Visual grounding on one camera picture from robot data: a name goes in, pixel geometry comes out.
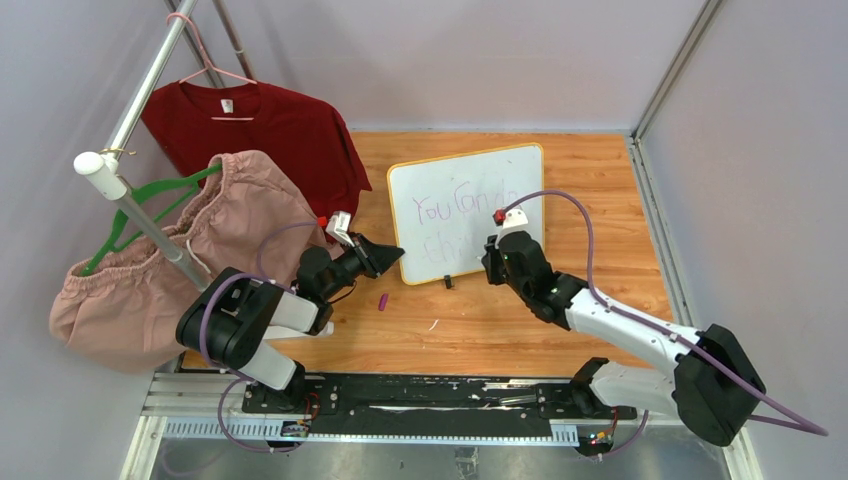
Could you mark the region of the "yellow-framed whiteboard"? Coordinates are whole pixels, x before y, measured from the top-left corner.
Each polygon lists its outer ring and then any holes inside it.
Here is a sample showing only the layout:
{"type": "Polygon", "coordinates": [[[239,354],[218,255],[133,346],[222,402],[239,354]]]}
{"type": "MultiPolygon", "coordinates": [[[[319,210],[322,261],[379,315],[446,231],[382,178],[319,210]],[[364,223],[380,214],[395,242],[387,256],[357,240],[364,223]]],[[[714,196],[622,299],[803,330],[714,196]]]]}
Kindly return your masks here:
{"type": "Polygon", "coordinates": [[[483,269],[496,210],[544,188],[544,150],[526,143],[396,164],[387,172],[390,207],[407,285],[483,269]]]}

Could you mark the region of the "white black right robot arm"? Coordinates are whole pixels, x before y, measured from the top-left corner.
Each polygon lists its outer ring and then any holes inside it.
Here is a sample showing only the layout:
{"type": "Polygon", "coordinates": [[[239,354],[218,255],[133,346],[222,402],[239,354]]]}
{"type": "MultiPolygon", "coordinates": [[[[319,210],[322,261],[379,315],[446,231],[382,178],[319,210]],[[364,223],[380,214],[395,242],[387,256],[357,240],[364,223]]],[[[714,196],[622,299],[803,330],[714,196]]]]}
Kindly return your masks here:
{"type": "Polygon", "coordinates": [[[594,358],[575,375],[571,403],[584,417],[627,406],[677,417],[715,446],[732,443],[753,414],[765,385],[736,336],[645,315],[594,293],[587,281],[555,271],[525,231],[491,235],[482,257],[487,281],[507,285],[534,316],[567,331],[594,336],[648,363],[625,367],[594,358]]]}

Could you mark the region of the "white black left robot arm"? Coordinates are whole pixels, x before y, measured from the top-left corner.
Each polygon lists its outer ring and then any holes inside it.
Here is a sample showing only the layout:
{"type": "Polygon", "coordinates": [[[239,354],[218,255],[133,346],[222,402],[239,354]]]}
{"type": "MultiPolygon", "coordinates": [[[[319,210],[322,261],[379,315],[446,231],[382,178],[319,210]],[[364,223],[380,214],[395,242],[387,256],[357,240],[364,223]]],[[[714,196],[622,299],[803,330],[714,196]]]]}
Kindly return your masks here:
{"type": "Polygon", "coordinates": [[[380,277],[404,254],[401,247],[354,233],[352,244],[337,257],[320,247],[306,249],[289,287],[227,267],[183,313],[176,341],[265,387],[279,411],[296,412],[306,400],[305,367],[264,339],[268,328],[318,335],[329,323],[339,292],[355,287],[361,277],[380,277]]]}

